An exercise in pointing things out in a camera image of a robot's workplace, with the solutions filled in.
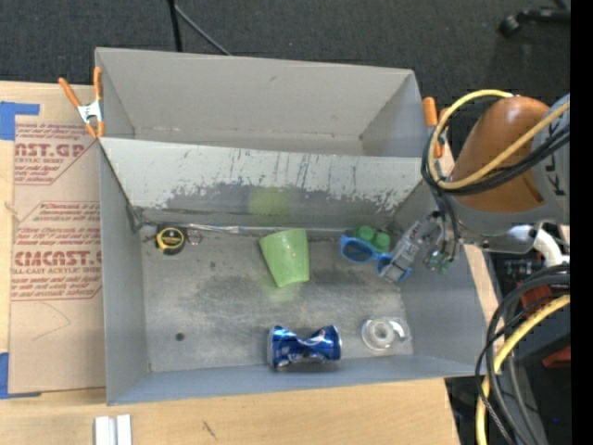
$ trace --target blue sunglasses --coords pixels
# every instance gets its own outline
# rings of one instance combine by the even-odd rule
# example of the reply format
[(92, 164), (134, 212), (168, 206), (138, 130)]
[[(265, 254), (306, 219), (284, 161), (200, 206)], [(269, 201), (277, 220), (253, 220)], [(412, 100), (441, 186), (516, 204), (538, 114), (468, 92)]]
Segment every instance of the blue sunglasses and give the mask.
[(347, 235), (340, 237), (340, 253), (354, 263), (366, 263), (375, 259), (375, 268), (379, 274), (382, 274), (383, 269), (394, 259), (391, 254), (377, 252), (372, 244)]

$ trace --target blue soda can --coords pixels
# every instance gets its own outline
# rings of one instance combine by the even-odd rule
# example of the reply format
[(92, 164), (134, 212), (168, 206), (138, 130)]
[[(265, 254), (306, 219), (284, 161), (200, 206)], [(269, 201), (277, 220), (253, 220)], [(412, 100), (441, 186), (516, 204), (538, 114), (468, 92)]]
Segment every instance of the blue soda can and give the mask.
[(342, 340), (330, 324), (307, 338), (276, 325), (268, 336), (268, 364), (282, 369), (294, 363), (337, 361), (342, 355)]

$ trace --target green plastic cup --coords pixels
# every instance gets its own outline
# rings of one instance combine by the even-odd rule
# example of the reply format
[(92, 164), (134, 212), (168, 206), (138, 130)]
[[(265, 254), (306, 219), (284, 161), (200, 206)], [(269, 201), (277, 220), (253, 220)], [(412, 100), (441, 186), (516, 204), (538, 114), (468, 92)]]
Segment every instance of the green plastic cup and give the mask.
[(277, 286), (309, 280), (309, 242), (305, 229), (288, 229), (259, 240), (261, 253)]

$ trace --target black cable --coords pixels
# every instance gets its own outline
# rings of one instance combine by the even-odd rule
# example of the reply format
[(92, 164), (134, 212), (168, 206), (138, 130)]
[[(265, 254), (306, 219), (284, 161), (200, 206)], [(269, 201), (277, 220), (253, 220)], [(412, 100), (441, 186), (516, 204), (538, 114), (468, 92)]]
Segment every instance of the black cable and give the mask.
[(179, 21), (177, 20), (177, 11), (175, 11), (175, 0), (167, 0), (167, 3), (169, 4), (170, 21), (173, 26), (173, 35), (175, 37), (175, 48), (178, 53), (182, 53), (182, 36), (179, 32)]
[[(560, 267), (564, 271), (570, 271), (570, 265), (568, 265), (568, 264), (562, 265), (562, 266), (556, 266), (556, 267)], [(496, 309), (496, 311), (494, 312), (494, 314), (492, 316), (490, 325), (488, 326), (487, 333), (486, 333), (486, 341), (487, 342), (489, 342), (490, 338), (494, 337), (495, 331), (496, 331), (496, 325), (498, 324), (498, 321), (500, 320), (503, 313), (506, 311), (513, 312), (514, 309), (516, 309), (517, 303), (519, 302), (521, 295), (523, 295), (525, 292), (527, 292), (533, 288), (536, 288), (538, 286), (543, 286), (543, 285), (550, 285), (550, 284), (568, 284), (568, 285), (570, 285), (570, 274), (569, 273), (549, 273), (549, 272), (551, 272), (551, 271), (549, 271), (549, 269), (543, 269), (542, 271), (539, 271), (538, 274), (532, 275), (532, 277), (529, 277), (528, 279), (526, 279), (519, 287), (512, 290), (512, 292), (510, 294), (508, 294), (504, 299), (502, 299), (502, 301), (498, 305), (498, 308)], [(510, 412), (510, 410), (502, 396), (500, 386), (496, 379), (496, 373), (494, 371), (494, 356), (495, 356), (494, 344), (491, 344), (486, 349), (486, 371), (487, 371), (488, 377), (490, 379), (490, 386), (492, 389), (492, 394), (493, 394), (495, 400), (497, 401), (497, 403), (500, 407), (500, 410), (502, 411), (505, 419), (507, 420), (507, 423), (513, 429), (513, 431), (517, 434), (519, 439), (522, 440), (524, 443), (530, 443), (530, 441), (525, 436), (525, 433), (523, 432), (523, 430), (518, 426), (518, 424), (512, 417), (512, 414), (511, 414), (511, 412)]]
[(490, 403), (490, 401), (486, 397), (486, 394), (484, 393), (484, 390), (482, 389), (482, 380), (480, 378), (480, 367), (482, 365), (484, 357), (486, 356), (487, 348), (489, 348), (491, 345), (494, 345), (494, 343), (497, 341), (497, 339), (506, 335), (509, 332), (509, 330), (511, 330), (517, 323), (519, 323), (519, 321), (522, 320), (523, 317), (527, 313), (529, 313), (532, 309), (537, 307), (542, 301), (545, 301), (545, 300), (551, 299), (551, 298), (555, 298), (555, 297), (556, 297), (555, 295), (546, 295), (545, 297), (537, 299), (536, 301), (527, 305), (523, 310), (521, 310), (513, 318), (511, 318), (507, 323), (505, 323), (505, 325), (502, 328), (500, 328), (498, 330), (498, 332), (486, 342), (486, 345), (482, 348), (482, 350), (480, 351), (480, 354), (478, 355), (478, 360), (476, 362), (475, 372), (474, 372), (478, 395), (480, 396), (480, 399), (484, 403), (485, 407), (488, 409), (488, 412), (491, 415), (492, 419), (494, 420), (495, 424), (498, 426), (500, 433), (507, 440), (507, 442), (509, 442), (510, 444), (512, 444), (512, 440), (511, 440), (511, 436), (509, 435), (509, 432), (506, 430), (506, 428), (502, 424), (502, 421), (500, 420), (500, 418), (494, 411), (492, 404)]
[(179, 8), (179, 6), (175, 5), (175, 11), (179, 14), (179, 16), (181, 18), (183, 18), (183, 20), (185, 20), (185, 22), (192, 27), (192, 29), (194, 29), (197, 33), (199, 33), (202, 37), (204, 37), (206, 40), (208, 40), (208, 42), (213, 45), (215, 48), (217, 48), (221, 53), (223, 53), (226, 56), (232, 56), (231, 53), (229, 53), (226, 49), (224, 49), (219, 43), (217, 43), (214, 39), (212, 39), (211, 36), (209, 36), (206, 32), (204, 32), (204, 30), (202, 30), (199, 26), (197, 26), (194, 21), (192, 19), (190, 19), (187, 14), (185, 12), (183, 12), (183, 10), (181, 10)]

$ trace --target cardboard box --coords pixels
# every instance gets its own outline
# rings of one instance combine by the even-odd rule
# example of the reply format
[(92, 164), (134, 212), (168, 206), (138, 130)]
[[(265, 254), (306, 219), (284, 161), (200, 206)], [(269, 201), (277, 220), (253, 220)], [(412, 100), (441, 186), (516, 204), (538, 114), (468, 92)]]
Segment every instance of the cardboard box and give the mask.
[[(74, 90), (93, 98), (92, 87)], [(0, 209), (10, 221), (0, 315), (10, 318), (8, 392), (102, 387), (98, 144), (57, 84), (4, 82), (0, 101), (11, 125)]]
[[(400, 285), (339, 253), (346, 229), (395, 232), (434, 206), (410, 70), (98, 48), (107, 401), (161, 401), (471, 375), (485, 320), (464, 254)], [(196, 230), (175, 256), (161, 224)], [(277, 288), (258, 239), (305, 227), (311, 280)], [(387, 354), (363, 321), (399, 318)], [(266, 364), (275, 324), (336, 324), (331, 372)]]

